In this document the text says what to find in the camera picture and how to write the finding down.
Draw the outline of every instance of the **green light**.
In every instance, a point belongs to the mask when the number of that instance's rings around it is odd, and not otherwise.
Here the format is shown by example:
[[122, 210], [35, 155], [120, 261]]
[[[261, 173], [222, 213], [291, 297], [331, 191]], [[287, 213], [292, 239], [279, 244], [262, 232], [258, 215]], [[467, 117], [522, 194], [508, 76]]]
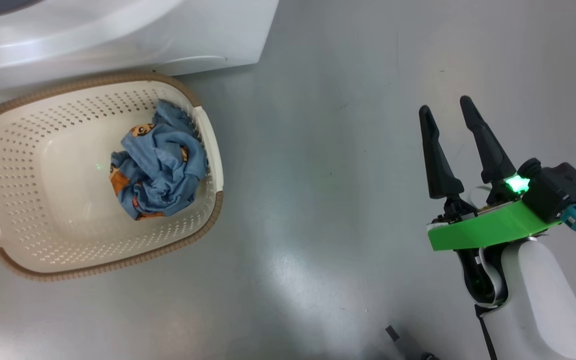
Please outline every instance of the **green light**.
[[505, 183], [510, 185], [512, 191], [516, 192], [517, 194], [521, 194], [522, 192], [528, 191], [528, 183], [530, 183], [530, 179], [515, 175], [513, 177], [507, 178]]

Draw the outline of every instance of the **blue cloth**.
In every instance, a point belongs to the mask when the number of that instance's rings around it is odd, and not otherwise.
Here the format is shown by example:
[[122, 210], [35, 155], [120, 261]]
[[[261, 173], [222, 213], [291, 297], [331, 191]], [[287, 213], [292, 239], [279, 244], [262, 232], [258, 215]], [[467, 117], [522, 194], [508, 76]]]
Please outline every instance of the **blue cloth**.
[[133, 127], [121, 145], [110, 157], [110, 182], [133, 219], [170, 216], [194, 202], [208, 160], [184, 110], [161, 100], [152, 123]]

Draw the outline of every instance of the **green bracket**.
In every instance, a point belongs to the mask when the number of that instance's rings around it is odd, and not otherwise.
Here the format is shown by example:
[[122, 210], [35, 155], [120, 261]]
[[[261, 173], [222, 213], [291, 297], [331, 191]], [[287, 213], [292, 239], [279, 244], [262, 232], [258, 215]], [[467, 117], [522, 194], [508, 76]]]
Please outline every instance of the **green bracket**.
[[434, 251], [484, 248], [531, 237], [561, 223], [544, 223], [519, 200], [465, 221], [430, 224], [428, 238]]

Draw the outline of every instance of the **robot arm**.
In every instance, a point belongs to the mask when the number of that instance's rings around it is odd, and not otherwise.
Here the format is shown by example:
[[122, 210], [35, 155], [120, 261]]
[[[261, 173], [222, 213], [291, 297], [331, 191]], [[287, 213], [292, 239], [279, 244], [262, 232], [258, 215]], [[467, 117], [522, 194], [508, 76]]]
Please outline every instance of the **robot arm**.
[[491, 191], [482, 209], [460, 198], [464, 187], [446, 161], [435, 119], [421, 107], [428, 191], [446, 198], [444, 214], [428, 225], [432, 248], [457, 253], [492, 360], [576, 360], [576, 298], [536, 238], [562, 222], [576, 231], [576, 169], [542, 168], [531, 159], [519, 168], [528, 187], [512, 188], [515, 167], [501, 144], [471, 98], [460, 104]]

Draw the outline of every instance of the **basket rim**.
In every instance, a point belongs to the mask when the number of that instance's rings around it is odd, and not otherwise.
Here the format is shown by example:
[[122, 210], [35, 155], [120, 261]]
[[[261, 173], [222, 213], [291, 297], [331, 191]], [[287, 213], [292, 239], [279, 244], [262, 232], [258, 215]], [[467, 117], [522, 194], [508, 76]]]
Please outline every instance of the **basket rim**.
[[[29, 95], [14, 98], [12, 100], [0, 104], [0, 115], [9, 112], [10, 110], [23, 107], [31, 103], [35, 103], [37, 101], [53, 98], [55, 96], [59, 96], [69, 92], [75, 92], [84, 89], [100, 87], [104, 85], [130, 83], [130, 82], [160, 82], [163, 84], [170, 85], [175, 89], [177, 89], [178, 91], [180, 91], [188, 99], [188, 101], [193, 107], [195, 108], [201, 107], [201, 101], [199, 101], [199, 98], [192, 91], [190, 91], [190, 89], [186, 87], [186, 85], [182, 84], [182, 82], [174, 79], [173, 77], [162, 75], [160, 73], [155, 72], [124, 72], [124, 73], [115, 73], [111, 75], [102, 75], [97, 77], [91, 77], [88, 79], [77, 80], [74, 82], [70, 82], [68, 84], [62, 84], [52, 88], [42, 89], [39, 91], [35, 91], [34, 93], [30, 93]], [[41, 282], [84, 278], [86, 276], [91, 276], [94, 274], [101, 274], [103, 272], [122, 269], [130, 265], [141, 264], [142, 262], [146, 262], [147, 260], [152, 260], [164, 254], [171, 253], [172, 251], [181, 249], [184, 246], [192, 244], [197, 240], [199, 240], [201, 237], [203, 237], [203, 235], [205, 235], [208, 232], [208, 230], [210, 230], [215, 225], [215, 222], [217, 221], [217, 218], [221, 213], [223, 201], [224, 201], [224, 192], [218, 191], [216, 193], [215, 204], [214, 207], [212, 208], [212, 212], [210, 214], [210, 217], [208, 218], [208, 221], [206, 221], [206, 223], [204, 223], [203, 226], [201, 226], [201, 228], [199, 228], [194, 233], [186, 237], [182, 237], [181, 239], [173, 241], [159, 248], [155, 248], [153, 250], [149, 250], [144, 253], [139, 253], [137, 255], [126, 257], [125, 259], [114, 260], [110, 262], [105, 262], [103, 264], [88, 266], [80, 269], [70, 269], [65, 271], [53, 271], [53, 272], [39, 272], [21, 266], [6, 253], [6, 250], [4, 248], [0, 247], [0, 262], [2, 262], [4, 266], [9, 268], [12, 272], [16, 273], [17, 275], [23, 278]]]

